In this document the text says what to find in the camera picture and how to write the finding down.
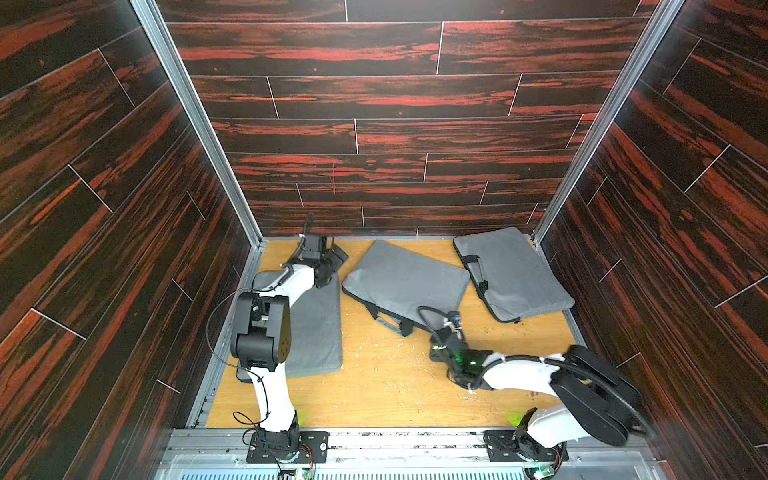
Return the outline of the grey laptop bag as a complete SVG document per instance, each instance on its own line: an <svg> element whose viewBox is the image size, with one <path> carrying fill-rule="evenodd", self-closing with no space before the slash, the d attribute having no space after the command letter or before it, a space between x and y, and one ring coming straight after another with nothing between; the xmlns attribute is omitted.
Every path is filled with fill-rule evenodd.
<svg viewBox="0 0 768 480"><path fill-rule="evenodd" d="M341 292L333 273L322 288L312 287L291 307L291 349L285 363L288 379L332 374L343 363Z"/></svg>
<svg viewBox="0 0 768 480"><path fill-rule="evenodd" d="M442 312L459 309L470 283L459 267L376 240L342 281L342 292L374 320L407 337L442 328Z"/></svg>
<svg viewBox="0 0 768 480"><path fill-rule="evenodd" d="M568 310L575 300L518 229L453 239L478 297L499 323Z"/></svg>

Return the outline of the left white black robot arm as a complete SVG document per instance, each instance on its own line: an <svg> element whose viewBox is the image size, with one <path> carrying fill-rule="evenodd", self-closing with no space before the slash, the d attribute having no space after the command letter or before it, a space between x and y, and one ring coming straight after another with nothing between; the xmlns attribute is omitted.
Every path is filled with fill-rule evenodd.
<svg viewBox="0 0 768 480"><path fill-rule="evenodd" d="M237 295L230 351L238 379L254 386L261 415L257 421L233 415L251 434L250 464L283 465L311 452L287 381L341 369L338 272L347 258L325 236L304 233L281 270L257 274Z"/></svg>

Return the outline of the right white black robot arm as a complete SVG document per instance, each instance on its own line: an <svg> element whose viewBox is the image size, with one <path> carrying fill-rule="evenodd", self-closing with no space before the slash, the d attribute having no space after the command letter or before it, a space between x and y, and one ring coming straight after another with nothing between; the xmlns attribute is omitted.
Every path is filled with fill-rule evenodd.
<svg viewBox="0 0 768 480"><path fill-rule="evenodd" d="M503 448L525 461L555 466L567 443L582 438L622 447L632 435L655 436L638 388L581 345L548 357L503 355L471 349L462 330L446 326L432 333L430 359L446 364L449 380L468 391L522 390L559 400L526 412L502 439Z"/></svg>

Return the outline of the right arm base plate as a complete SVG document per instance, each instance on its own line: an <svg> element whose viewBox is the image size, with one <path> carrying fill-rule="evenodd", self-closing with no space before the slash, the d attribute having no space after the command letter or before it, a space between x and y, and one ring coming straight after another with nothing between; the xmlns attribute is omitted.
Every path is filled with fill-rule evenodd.
<svg viewBox="0 0 768 480"><path fill-rule="evenodd" d="M490 462L554 464L569 459L565 442L555 447L543 447L527 434L519 438L515 429L486 430L482 440Z"/></svg>

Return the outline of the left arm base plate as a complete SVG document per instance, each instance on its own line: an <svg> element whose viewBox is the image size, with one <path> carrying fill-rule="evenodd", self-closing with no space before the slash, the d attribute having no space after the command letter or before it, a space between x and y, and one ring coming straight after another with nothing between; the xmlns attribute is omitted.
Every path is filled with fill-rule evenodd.
<svg viewBox="0 0 768 480"><path fill-rule="evenodd" d="M330 433L321 430L270 432L258 429L252 434L246 455L247 464L324 464Z"/></svg>

